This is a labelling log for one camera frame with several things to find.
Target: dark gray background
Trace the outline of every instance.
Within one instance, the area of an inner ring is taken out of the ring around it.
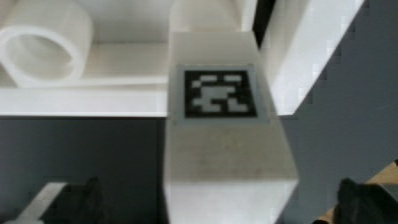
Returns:
[[[296,116],[283,117],[301,185],[281,222],[312,223],[342,178],[398,159],[398,1],[372,0]],[[104,182],[116,223],[157,223],[164,120],[0,119],[0,221],[49,181]]]

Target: white tube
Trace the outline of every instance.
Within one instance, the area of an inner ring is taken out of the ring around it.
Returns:
[[[20,0],[0,31],[0,62],[20,87],[82,77],[93,33],[74,0]]]

